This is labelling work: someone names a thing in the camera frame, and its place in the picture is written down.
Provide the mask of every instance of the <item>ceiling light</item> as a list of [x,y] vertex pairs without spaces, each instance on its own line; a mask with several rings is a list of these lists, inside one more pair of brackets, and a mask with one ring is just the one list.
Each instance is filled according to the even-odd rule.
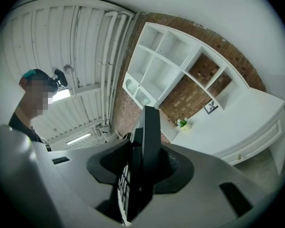
[[87,136],[90,136],[90,135],[91,135],[91,134],[88,133],[88,134],[83,135],[83,136],[81,136],[81,137],[79,137],[79,138],[76,138],[76,139],[74,139],[74,140],[72,140],[72,141],[70,141],[70,142],[67,142],[67,145],[72,144],[72,143],[75,143],[76,141],[81,140],[81,139],[83,139],[83,138],[86,138]]
[[53,96],[53,102],[70,97],[70,92],[68,89],[58,91],[56,95]]

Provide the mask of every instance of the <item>person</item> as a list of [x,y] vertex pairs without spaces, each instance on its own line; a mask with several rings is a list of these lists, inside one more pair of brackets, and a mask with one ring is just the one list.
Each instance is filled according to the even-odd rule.
[[47,141],[39,136],[32,126],[32,120],[47,110],[53,96],[58,91],[56,82],[40,69],[26,72],[19,81],[25,94],[19,102],[9,126],[26,134],[31,141],[45,144],[48,151],[51,148]]

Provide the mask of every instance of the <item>red brick wall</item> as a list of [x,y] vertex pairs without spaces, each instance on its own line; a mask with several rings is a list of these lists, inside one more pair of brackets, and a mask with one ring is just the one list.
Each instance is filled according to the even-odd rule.
[[[266,90],[261,78],[247,58],[219,34],[210,29],[203,28],[202,25],[193,21],[179,17],[159,13],[141,14],[138,17],[130,37],[117,83],[112,128],[113,130],[117,130],[120,135],[125,135],[132,130],[133,125],[136,122],[136,118],[141,111],[131,97],[123,90],[122,84],[125,73],[128,70],[134,48],[145,22],[169,26],[200,39],[223,55],[238,70],[250,87],[262,91]],[[190,73],[201,82],[205,83],[209,78],[211,78],[211,74],[216,72],[217,67],[213,62],[203,56],[199,60],[199,67],[192,67]],[[214,95],[217,95],[228,85],[229,82],[230,79],[228,79],[226,75],[222,75],[211,86],[210,91]],[[210,98],[206,93],[204,93],[196,83],[187,78],[187,76],[184,76],[168,97],[163,101],[160,108],[172,122],[175,122],[175,119],[177,120],[178,118],[190,117],[195,114],[208,101],[210,101]]]

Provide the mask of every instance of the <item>black t-shirt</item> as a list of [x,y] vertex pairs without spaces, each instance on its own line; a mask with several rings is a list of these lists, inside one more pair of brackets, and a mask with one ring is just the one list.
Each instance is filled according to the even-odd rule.
[[41,137],[36,133],[33,128],[28,128],[26,125],[24,125],[15,113],[9,121],[9,126],[26,134],[32,142],[39,142],[45,144],[47,150],[51,151],[51,148],[48,145],[47,141],[43,138],[41,139]]

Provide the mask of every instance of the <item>gray floor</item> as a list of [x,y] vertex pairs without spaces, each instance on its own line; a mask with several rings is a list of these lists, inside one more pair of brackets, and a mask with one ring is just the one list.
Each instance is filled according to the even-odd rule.
[[275,161],[268,148],[249,160],[235,165],[235,167],[268,194],[275,191],[281,180],[285,178],[285,162],[282,173],[278,176]]

